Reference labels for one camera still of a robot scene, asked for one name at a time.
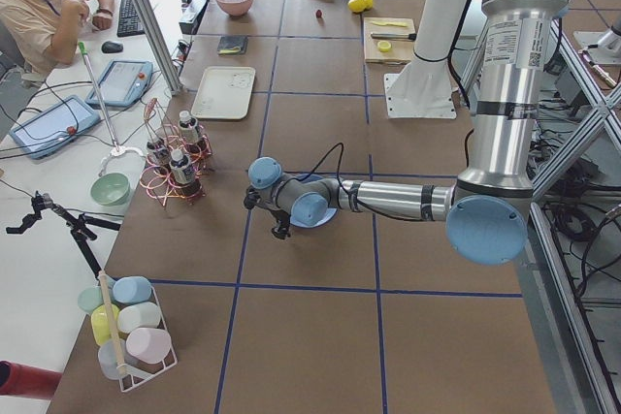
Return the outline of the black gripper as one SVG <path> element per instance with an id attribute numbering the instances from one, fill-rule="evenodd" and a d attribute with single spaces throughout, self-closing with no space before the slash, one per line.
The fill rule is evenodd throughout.
<path id="1" fill-rule="evenodd" d="M 248 186 L 245 190 L 243 204 L 247 210 L 259 207 L 271 213 L 276 220 L 276 225 L 271 229 L 271 233 L 276 239 L 287 239 L 290 237 L 290 214 L 263 199 L 260 192 L 253 186 Z"/>

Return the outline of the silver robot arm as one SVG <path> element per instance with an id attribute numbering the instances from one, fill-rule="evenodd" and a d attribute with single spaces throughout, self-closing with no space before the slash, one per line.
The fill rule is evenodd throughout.
<path id="1" fill-rule="evenodd" d="M 426 0 L 413 57 L 386 85 L 393 118 L 442 117 L 450 107 L 448 61 L 469 0 Z M 466 169 L 450 187 L 311 180 L 286 173 L 273 158 L 249 167 L 244 205 L 276 219 L 285 239 L 292 223 L 318 225 L 331 208 L 402 221 L 441 221 L 451 246 L 483 265 L 524 248 L 533 199 L 527 161 L 539 110 L 539 86 L 553 19 L 569 0 L 481 0 L 487 18 L 479 95 Z"/>

